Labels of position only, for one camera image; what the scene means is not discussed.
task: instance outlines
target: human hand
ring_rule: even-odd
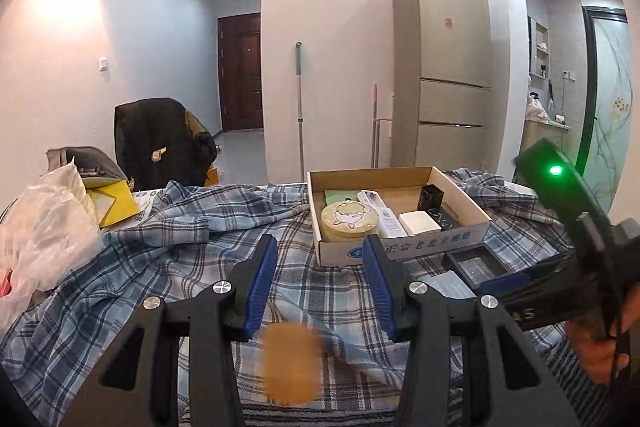
[[[631,326],[640,319],[640,284],[635,285],[622,308],[622,333],[628,331]],[[616,351],[616,341],[596,341],[590,328],[580,324],[579,321],[567,321],[564,331],[569,338],[574,351],[580,357],[580,365],[594,383],[609,383],[611,365]],[[610,335],[616,334],[616,325],[613,324]],[[618,356],[617,371],[624,369],[629,363],[629,355],[620,353]]]

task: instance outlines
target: dark brown front door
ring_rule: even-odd
[[[260,14],[218,19],[222,130],[262,129]]]

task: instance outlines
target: gray tile floor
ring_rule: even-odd
[[[213,165],[221,184],[267,184],[262,130],[224,132],[216,136],[216,143],[222,151]]]

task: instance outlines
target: blue oval logo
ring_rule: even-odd
[[[347,252],[347,255],[355,259],[360,259],[362,257],[362,247],[351,248],[351,250]]]

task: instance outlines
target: red object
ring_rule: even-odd
[[[9,270],[4,279],[2,279],[2,283],[0,284],[0,297],[4,297],[5,295],[9,295],[11,293],[11,270]]]

